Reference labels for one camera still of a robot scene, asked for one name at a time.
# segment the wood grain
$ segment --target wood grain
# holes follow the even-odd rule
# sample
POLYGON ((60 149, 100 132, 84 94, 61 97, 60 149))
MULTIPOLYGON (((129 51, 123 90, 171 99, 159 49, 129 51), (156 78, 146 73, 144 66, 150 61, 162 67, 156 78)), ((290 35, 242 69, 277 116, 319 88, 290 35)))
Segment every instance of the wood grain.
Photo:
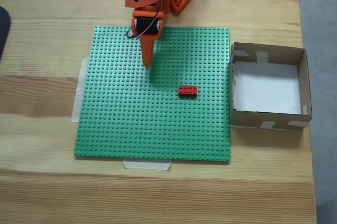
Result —
MULTIPOLYGON (((231 162, 169 171, 73 156, 70 122, 93 28, 130 23, 124 0, 0 0, 0 223, 315 223, 310 130, 231 131, 231 162)), ((167 24, 227 26, 231 42, 302 46, 298 0, 192 0, 167 24)))
POLYGON ((0 112, 71 116, 77 81, 70 77, 0 75, 0 112))
POLYGON ((0 218, 23 223, 41 213, 34 223, 311 223, 311 189, 311 184, 282 181, 5 170, 0 218))

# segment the cardboard box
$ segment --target cardboard box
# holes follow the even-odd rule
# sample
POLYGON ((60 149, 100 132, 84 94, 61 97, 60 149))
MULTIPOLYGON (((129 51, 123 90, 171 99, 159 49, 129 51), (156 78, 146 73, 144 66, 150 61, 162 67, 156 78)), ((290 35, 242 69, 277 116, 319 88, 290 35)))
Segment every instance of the cardboard box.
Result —
POLYGON ((311 120, 304 49, 235 42, 231 77, 231 125, 302 130, 311 120))

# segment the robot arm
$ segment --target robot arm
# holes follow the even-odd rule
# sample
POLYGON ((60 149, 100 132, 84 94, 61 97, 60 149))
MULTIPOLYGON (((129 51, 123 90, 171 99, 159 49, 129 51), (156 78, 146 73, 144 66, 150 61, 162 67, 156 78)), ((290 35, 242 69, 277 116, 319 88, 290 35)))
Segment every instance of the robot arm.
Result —
POLYGON ((142 47, 142 58, 146 68, 150 67, 154 40, 160 37, 163 30, 165 13, 173 11, 179 14, 191 0, 125 0, 125 6, 135 8, 131 29, 127 38, 139 38, 142 47))

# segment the green lego baseplate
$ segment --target green lego baseplate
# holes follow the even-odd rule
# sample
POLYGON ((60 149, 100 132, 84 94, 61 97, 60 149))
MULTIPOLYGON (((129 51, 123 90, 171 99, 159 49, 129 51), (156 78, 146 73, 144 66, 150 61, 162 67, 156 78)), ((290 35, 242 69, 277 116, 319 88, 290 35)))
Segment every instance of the green lego baseplate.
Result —
POLYGON ((74 154, 229 161, 229 29, 164 27, 149 69, 128 29, 95 28, 74 154))

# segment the floor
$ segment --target floor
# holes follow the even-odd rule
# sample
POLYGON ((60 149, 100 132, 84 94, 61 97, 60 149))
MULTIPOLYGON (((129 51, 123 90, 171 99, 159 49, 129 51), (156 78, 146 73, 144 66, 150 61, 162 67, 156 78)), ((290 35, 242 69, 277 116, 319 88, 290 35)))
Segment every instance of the floor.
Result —
POLYGON ((337 197, 337 0, 300 0, 308 51, 316 205, 337 197))

